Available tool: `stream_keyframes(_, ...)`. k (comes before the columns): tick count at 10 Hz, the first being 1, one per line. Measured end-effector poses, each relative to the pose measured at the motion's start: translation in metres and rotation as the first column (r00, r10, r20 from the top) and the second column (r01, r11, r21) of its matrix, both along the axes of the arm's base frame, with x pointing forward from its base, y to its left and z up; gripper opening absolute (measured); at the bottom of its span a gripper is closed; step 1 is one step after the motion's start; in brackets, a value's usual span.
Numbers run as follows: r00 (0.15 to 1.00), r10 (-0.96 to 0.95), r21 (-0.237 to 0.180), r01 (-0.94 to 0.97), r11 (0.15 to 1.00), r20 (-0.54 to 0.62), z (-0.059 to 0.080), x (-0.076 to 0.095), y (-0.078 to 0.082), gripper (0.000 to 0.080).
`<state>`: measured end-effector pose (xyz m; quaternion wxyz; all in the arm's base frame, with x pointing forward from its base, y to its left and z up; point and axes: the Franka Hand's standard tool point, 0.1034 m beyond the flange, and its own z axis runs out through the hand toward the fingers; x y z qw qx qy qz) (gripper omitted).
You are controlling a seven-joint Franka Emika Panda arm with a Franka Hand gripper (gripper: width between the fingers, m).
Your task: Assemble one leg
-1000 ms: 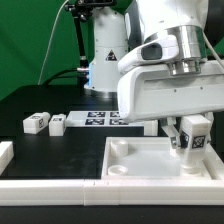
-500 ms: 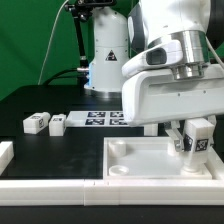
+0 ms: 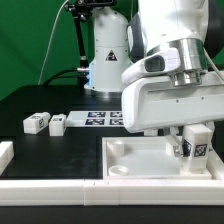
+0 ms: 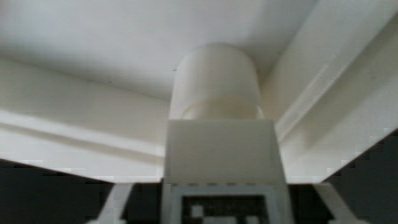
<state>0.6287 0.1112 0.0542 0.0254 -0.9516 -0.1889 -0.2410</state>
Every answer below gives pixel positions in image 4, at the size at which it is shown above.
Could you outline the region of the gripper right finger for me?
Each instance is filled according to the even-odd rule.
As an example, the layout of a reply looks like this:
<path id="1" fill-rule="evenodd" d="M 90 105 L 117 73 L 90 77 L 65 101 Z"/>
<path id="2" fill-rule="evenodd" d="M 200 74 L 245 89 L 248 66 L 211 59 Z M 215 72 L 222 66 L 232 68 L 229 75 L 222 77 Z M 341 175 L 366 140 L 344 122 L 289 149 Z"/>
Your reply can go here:
<path id="1" fill-rule="evenodd" d="M 334 186 L 328 183 L 319 183 L 312 187 L 334 216 L 328 224 L 369 224 L 357 218 Z"/>

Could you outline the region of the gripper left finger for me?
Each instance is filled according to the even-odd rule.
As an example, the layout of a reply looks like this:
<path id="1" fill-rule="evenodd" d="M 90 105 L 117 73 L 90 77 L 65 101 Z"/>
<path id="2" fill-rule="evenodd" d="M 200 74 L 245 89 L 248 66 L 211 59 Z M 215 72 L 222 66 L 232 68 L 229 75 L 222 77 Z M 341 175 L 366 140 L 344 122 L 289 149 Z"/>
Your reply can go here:
<path id="1" fill-rule="evenodd" d="M 133 184 L 115 184 L 106 197 L 99 216 L 87 224 L 126 224 L 122 212 L 126 208 Z"/>

